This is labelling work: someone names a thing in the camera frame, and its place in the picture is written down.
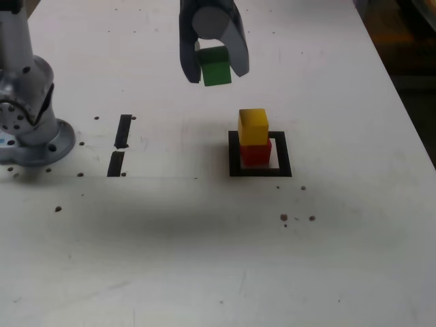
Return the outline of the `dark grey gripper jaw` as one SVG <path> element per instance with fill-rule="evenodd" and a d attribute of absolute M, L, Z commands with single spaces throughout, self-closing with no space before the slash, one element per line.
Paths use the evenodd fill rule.
<path fill-rule="evenodd" d="M 198 34 L 193 28 L 193 16 L 199 8 L 194 0 L 180 1 L 179 52 L 183 72 L 190 83 L 199 83 L 200 64 L 196 54 Z"/>

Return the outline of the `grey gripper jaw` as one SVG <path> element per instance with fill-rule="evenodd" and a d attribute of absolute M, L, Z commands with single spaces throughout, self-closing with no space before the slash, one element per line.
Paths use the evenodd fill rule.
<path fill-rule="evenodd" d="M 240 12 L 234 1 L 221 1 L 224 12 L 229 16 L 221 42 L 228 50 L 230 67 L 238 77 L 249 72 L 249 51 Z"/>

